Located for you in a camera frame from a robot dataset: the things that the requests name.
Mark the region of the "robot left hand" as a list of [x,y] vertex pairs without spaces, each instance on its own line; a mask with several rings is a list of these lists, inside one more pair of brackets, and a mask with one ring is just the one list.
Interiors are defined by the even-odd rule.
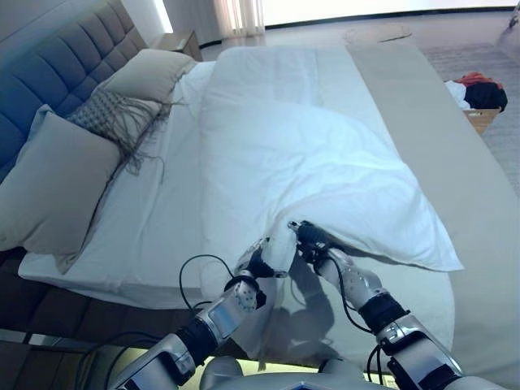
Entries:
[[263,252],[268,247],[269,237],[263,237],[253,243],[239,258],[235,266],[235,274],[248,272],[255,279],[288,277],[287,271],[277,271],[263,259]]

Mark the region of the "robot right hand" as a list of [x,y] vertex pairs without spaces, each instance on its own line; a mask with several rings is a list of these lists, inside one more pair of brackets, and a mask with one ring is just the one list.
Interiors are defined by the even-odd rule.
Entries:
[[339,239],[308,221],[290,221],[288,228],[297,239],[297,253],[307,263],[321,261],[331,249],[345,251]]

